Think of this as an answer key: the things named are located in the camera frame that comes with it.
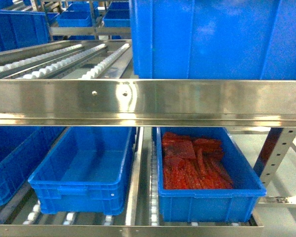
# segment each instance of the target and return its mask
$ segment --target blue plastic crate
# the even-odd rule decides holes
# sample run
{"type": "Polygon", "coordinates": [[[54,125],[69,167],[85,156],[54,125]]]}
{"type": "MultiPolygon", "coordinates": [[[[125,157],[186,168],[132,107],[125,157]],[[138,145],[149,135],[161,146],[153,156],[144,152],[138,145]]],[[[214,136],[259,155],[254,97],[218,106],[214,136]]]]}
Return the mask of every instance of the blue plastic crate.
{"type": "Polygon", "coordinates": [[[296,79],[296,0],[131,0],[135,73],[296,79]]]}
{"type": "Polygon", "coordinates": [[[112,2],[109,6],[109,10],[129,10],[128,1],[112,2]]]}
{"type": "Polygon", "coordinates": [[[42,213],[124,209],[135,142],[132,127],[72,127],[30,176],[42,213]]]}
{"type": "Polygon", "coordinates": [[[92,26],[90,12],[65,11],[57,17],[60,27],[89,27],[92,26]]]}
{"type": "Polygon", "coordinates": [[[0,52],[48,42],[45,13],[0,10],[0,52]]]}
{"type": "Polygon", "coordinates": [[[6,8],[8,6],[12,6],[13,1],[12,0],[0,0],[0,9],[6,8]]]}
{"type": "Polygon", "coordinates": [[[69,40],[94,40],[94,36],[70,36],[69,40]]]}
{"type": "Polygon", "coordinates": [[[226,129],[216,127],[158,127],[158,192],[160,213],[169,222],[247,222],[266,189],[226,129]],[[165,132],[222,141],[222,164],[234,182],[233,190],[165,190],[161,137],[165,132]]]}
{"type": "Polygon", "coordinates": [[[49,12],[49,13],[47,14],[49,24],[52,25],[53,23],[55,23],[56,20],[57,20],[57,17],[58,17],[58,16],[59,16],[59,13],[56,13],[56,12],[49,12]]]}
{"type": "Polygon", "coordinates": [[[14,196],[63,130],[0,126],[0,205],[14,196]]]}
{"type": "MultiPolygon", "coordinates": [[[[90,12],[90,4],[81,2],[81,3],[72,3],[66,11],[86,11],[90,12]]],[[[93,3],[94,7],[94,15],[95,17],[98,17],[100,15],[99,10],[98,10],[98,2],[93,3]]]]}
{"type": "Polygon", "coordinates": [[[108,10],[103,18],[106,27],[130,27],[128,10],[108,10]]]}

